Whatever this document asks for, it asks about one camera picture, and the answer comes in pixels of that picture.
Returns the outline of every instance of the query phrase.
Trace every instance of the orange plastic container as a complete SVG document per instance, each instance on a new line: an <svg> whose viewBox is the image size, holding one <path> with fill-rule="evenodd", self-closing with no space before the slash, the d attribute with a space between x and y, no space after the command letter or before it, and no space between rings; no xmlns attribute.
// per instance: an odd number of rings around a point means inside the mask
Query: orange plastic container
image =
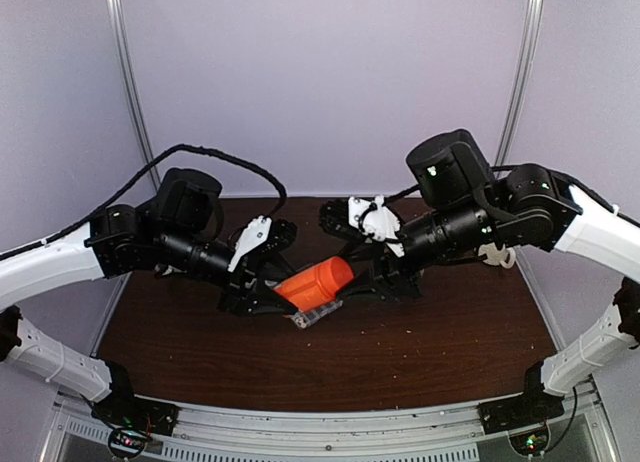
<svg viewBox="0 0 640 462"><path fill-rule="evenodd" d="M353 280L353 270L340 257L331 257L285 280L275 291L301 312L333 302L336 293Z"/></svg>

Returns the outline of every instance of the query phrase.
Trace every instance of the brown wooden table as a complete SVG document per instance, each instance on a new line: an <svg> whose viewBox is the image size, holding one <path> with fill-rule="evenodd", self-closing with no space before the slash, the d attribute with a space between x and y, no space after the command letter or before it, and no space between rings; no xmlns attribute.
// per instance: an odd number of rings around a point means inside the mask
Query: brown wooden table
<svg viewBox="0 0 640 462"><path fill-rule="evenodd" d="M317 225L323 199L291 199L279 217L299 227L295 265L334 254ZM225 234L271 200L224 200ZM424 212L403 200L407 219ZM278 316L216 310L202 282L135 274L99 355L124 364L142 395L242 409L351 411L448 404L522 390L524 371L554 352L517 269L433 267L424 297L342 307L307 330Z"/></svg>

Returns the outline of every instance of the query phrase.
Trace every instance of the orange cup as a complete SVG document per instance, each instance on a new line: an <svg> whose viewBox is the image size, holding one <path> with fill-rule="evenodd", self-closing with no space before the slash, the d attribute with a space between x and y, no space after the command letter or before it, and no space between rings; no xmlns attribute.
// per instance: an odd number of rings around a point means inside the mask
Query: orange cup
<svg viewBox="0 0 640 462"><path fill-rule="evenodd" d="M301 312L309 312L333 302L336 293L353 277L347 262L340 257L331 257L288 278L274 290Z"/></svg>

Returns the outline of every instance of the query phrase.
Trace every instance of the metal corner post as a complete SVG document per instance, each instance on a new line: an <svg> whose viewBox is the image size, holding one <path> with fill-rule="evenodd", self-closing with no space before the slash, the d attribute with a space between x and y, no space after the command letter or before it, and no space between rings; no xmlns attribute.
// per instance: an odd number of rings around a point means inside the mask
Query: metal corner post
<svg viewBox="0 0 640 462"><path fill-rule="evenodd" d="M133 65L131 63L131 54L129 53L129 45L127 43L121 0L107 0L107 7L109 9L111 26L116 39L118 58L120 60L120 68L122 70L122 78L124 81L125 94L127 96L127 104L129 106L131 120L136 131L138 144L140 145L140 151L142 152L142 158L145 163L148 163L153 159L154 155L142 114L138 89L133 76ZM153 188L157 191L160 187L160 174L158 172L158 168L151 168L149 176L151 177Z"/></svg>
<svg viewBox="0 0 640 462"><path fill-rule="evenodd" d="M504 165L506 163L516 132L522 103L524 101L525 88L529 80L536 45L538 44L540 21L542 20L542 1L543 0L529 0L527 5L527 14L525 16L522 42L520 45L520 57L513 82L509 110L507 111L507 118L504 122L498 154L495 160L496 165Z"/></svg>

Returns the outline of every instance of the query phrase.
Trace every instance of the white wall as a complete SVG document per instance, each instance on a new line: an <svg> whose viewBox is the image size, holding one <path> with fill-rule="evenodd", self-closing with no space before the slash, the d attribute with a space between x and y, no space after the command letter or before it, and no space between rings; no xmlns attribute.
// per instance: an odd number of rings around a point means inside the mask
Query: white wall
<svg viewBox="0 0 640 462"><path fill-rule="evenodd" d="M527 1L122 4L156 153L215 146L264 164L292 194L339 195L412 184L409 150L458 127L495 156ZM272 194L237 168L175 161L210 170L227 195Z"/></svg>
<svg viewBox="0 0 640 462"><path fill-rule="evenodd" d="M640 219L640 0L545 0L510 163L571 173ZM621 276L572 256L527 251L565 343L611 303ZM596 380L623 453L638 460L640 359Z"/></svg>
<svg viewBox="0 0 640 462"><path fill-rule="evenodd" d="M0 0L0 251L86 215L141 165L105 0ZM129 200L151 195L143 181ZM88 352L111 282L20 303ZM0 459L37 460L55 387L0 364Z"/></svg>

